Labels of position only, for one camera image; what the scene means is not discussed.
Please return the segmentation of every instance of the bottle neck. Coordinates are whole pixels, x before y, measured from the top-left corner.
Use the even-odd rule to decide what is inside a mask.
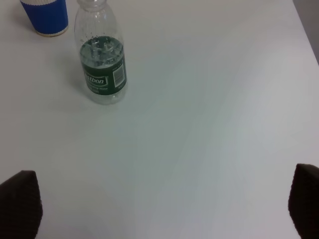
[[[106,0],[77,0],[85,11],[99,11],[106,5]]]

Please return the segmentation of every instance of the water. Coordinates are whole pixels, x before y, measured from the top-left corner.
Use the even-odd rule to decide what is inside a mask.
[[[108,36],[94,37],[80,50],[89,96],[100,104],[120,101],[126,92],[123,44]]]

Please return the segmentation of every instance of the plastic bottle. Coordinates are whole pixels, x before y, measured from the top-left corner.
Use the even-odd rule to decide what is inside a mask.
[[[89,96],[100,104],[114,104],[127,88],[121,30],[106,0],[77,1],[74,35]]]

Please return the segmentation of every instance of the paper cup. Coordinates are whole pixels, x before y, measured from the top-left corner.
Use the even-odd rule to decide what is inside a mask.
[[[35,31],[41,36],[58,36],[68,28],[65,0],[20,0]]]

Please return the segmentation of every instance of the water bottle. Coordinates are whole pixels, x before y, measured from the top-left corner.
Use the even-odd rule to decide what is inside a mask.
[[[88,94],[97,103],[120,101],[127,75],[121,30],[106,0],[77,0],[74,35]]]

